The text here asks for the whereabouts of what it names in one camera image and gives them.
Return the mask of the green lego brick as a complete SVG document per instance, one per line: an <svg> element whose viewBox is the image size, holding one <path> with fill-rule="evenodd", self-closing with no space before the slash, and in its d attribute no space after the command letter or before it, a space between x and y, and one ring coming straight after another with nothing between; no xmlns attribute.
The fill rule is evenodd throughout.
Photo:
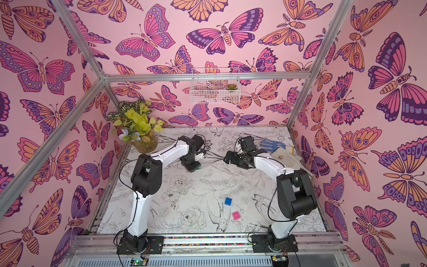
<svg viewBox="0 0 427 267"><path fill-rule="evenodd" d="M194 171L195 170L198 170L198 169L200 169L201 168L201 164L198 162L196 165L195 165L195 167L194 167Z"/></svg>

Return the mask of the blue lego brick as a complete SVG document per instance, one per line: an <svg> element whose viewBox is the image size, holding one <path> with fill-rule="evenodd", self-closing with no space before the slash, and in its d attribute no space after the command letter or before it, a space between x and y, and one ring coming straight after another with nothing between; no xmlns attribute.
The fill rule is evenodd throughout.
<svg viewBox="0 0 427 267"><path fill-rule="evenodd" d="M231 198L226 198L224 204L227 205L227 206L231 206L232 199Z"/></svg>

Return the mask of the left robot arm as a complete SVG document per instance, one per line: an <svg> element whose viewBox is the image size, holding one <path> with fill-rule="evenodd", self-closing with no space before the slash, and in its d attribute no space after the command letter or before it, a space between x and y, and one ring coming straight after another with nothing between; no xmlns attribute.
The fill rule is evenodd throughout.
<svg viewBox="0 0 427 267"><path fill-rule="evenodd" d="M181 136L167 148L153 154L141 154L135 164L131 175L134 202L134 214L130 226L123 231L120 240L122 247L129 250L143 251L147 247L148 215L152 196L162 185L163 171L171 163L179 160L189 172L194 172L201 167L200 160L206 155L204 152L205 139L200 135L192 138Z"/></svg>

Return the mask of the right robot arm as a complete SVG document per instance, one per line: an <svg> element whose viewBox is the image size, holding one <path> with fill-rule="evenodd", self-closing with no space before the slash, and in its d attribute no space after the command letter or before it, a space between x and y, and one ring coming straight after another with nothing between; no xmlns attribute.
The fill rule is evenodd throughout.
<svg viewBox="0 0 427 267"><path fill-rule="evenodd" d="M272 251L286 249L287 244L292 244L291 232L298 222L318 208L310 174L272 158L265 149L255 145L252 136L238 138L224 162L245 170L260 170L276 181L273 196L277 197L280 211L277 218L270 218L272 224L266 233L266 243Z"/></svg>

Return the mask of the pink lego brick right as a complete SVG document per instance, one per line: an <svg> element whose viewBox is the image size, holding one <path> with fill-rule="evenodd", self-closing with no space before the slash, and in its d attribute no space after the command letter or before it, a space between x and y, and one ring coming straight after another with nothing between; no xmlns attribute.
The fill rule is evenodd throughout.
<svg viewBox="0 0 427 267"><path fill-rule="evenodd" d="M234 221L239 221L241 219L241 215L238 211L233 212L232 217Z"/></svg>

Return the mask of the blue work glove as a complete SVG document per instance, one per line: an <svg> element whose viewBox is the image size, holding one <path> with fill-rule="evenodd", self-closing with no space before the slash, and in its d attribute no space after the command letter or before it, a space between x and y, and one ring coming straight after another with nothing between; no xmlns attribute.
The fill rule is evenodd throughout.
<svg viewBox="0 0 427 267"><path fill-rule="evenodd" d="M264 139L260 143L260 147L266 150L268 153L273 153L277 149L282 148L286 149L286 145L280 141L273 141L270 139Z"/></svg>

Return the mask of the white work glove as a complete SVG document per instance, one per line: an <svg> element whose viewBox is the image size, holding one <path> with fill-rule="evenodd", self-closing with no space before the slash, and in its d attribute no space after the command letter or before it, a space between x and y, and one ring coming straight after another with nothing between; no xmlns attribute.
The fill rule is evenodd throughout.
<svg viewBox="0 0 427 267"><path fill-rule="evenodd" d="M305 170L310 176L312 175L312 173L303 165L302 157L298 154L292 154L284 148L278 148L271 154L271 157L281 162L288 169Z"/></svg>

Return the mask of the small succulent in basket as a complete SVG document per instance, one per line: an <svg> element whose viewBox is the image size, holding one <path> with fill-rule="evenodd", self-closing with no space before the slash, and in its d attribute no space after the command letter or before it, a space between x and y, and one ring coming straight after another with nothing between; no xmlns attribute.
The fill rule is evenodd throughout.
<svg viewBox="0 0 427 267"><path fill-rule="evenodd" d="M227 90L229 91L235 91L238 89L238 85L237 84L229 84L227 85Z"/></svg>

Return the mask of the potted green plant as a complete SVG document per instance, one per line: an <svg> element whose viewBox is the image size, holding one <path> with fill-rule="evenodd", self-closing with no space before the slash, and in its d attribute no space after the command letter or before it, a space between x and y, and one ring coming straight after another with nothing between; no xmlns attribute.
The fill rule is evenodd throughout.
<svg viewBox="0 0 427 267"><path fill-rule="evenodd" d="M157 148L158 133L165 125L151 113L150 101L121 101L116 111L107 114L107 120L113 122L120 140L131 143L138 152L148 154Z"/></svg>

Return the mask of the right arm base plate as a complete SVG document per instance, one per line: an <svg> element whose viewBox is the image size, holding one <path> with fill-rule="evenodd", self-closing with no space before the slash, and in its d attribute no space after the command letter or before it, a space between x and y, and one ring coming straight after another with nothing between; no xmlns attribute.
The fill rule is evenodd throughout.
<svg viewBox="0 0 427 267"><path fill-rule="evenodd" d="M267 233L266 235L252 235L252 250L255 253L278 253L278 252L298 252L298 244L294 235L277 239Z"/></svg>

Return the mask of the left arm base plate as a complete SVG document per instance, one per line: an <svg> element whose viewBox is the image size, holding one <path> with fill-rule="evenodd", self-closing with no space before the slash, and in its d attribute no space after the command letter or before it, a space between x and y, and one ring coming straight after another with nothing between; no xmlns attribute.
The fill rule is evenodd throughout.
<svg viewBox="0 0 427 267"><path fill-rule="evenodd" d="M161 254L164 236L122 237L117 247L117 255Z"/></svg>

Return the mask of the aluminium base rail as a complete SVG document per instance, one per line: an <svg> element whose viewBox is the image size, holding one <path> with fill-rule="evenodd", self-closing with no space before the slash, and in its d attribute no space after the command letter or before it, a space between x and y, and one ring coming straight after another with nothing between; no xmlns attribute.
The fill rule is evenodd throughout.
<svg viewBox="0 0 427 267"><path fill-rule="evenodd" d="M191 234L164 236L161 254L117 255L112 235L78 237L66 267L351 267L341 239L332 233L296 233L298 252L255 253L251 236Z"/></svg>

